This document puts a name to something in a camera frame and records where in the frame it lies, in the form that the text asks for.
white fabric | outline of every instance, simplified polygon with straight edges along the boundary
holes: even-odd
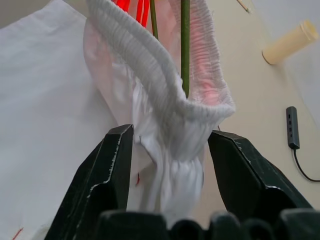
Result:
[[[62,0],[0,29],[0,240],[54,218],[115,126],[83,57],[86,18]]]
[[[128,208],[162,213],[172,225],[199,199],[205,142],[235,106],[205,0],[190,1],[189,99],[173,61],[180,58],[172,37],[179,35],[180,0],[156,2],[157,16],[172,16],[158,22],[163,45],[111,0],[87,0],[93,24],[85,27],[84,58],[117,123],[134,124],[134,147],[149,156],[133,153],[141,180],[131,182]]]

